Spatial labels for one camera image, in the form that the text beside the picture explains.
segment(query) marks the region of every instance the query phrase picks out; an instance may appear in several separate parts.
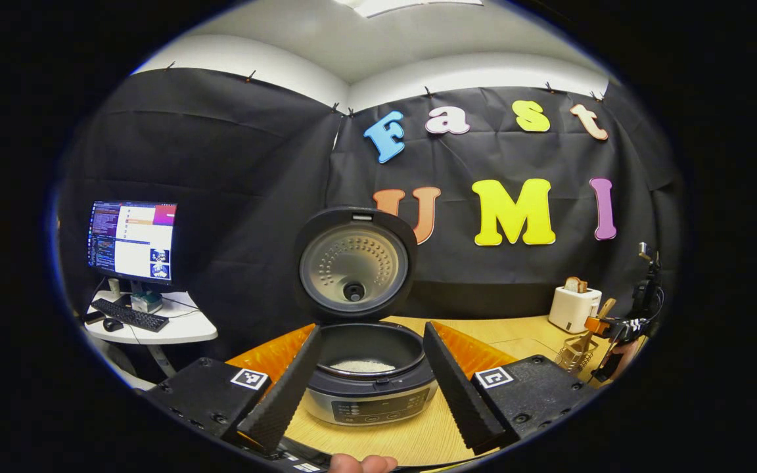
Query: inner pot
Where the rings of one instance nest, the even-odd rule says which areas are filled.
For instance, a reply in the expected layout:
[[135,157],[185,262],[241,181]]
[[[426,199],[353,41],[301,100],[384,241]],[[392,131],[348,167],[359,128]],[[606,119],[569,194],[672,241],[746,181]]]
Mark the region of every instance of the inner pot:
[[423,338],[394,323],[324,326],[317,367],[346,378],[381,378],[403,373],[424,357]]

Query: open lid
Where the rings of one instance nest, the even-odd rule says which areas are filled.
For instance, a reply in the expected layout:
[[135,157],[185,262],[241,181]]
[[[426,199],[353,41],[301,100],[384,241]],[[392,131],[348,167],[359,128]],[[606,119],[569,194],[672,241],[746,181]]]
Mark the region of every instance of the open lid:
[[297,236],[297,299],[318,323],[377,321],[411,291],[417,237],[381,210],[333,207]]

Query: ceiling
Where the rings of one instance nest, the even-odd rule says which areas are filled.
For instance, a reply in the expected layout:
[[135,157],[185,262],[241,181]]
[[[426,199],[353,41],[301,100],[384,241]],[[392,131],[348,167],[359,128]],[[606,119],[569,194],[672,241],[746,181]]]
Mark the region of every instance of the ceiling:
[[609,76],[510,3],[426,4],[361,17],[335,0],[255,0],[185,35],[233,35],[276,46],[353,84],[443,56],[514,52],[553,57]]

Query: control panel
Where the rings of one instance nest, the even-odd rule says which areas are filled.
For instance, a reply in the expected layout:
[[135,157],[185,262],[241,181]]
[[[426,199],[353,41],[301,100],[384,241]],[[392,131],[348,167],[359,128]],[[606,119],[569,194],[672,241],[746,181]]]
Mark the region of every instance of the control panel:
[[428,389],[378,401],[332,401],[334,419],[341,423],[369,424],[410,417],[423,410]]

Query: desk leg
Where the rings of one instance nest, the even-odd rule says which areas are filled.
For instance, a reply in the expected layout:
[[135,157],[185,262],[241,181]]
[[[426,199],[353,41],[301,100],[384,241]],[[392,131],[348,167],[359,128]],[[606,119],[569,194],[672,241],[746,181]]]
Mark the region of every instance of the desk leg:
[[156,364],[160,365],[160,368],[162,368],[162,372],[166,374],[169,378],[174,376],[174,374],[177,373],[177,371],[174,371],[174,367],[171,366],[171,363],[168,362],[168,358],[166,357],[166,354],[162,352],[162,348],[160,348],[159,345],[145,345],[148,347],[148,351],[150,352],[150,356],[153,356],[156,360]]

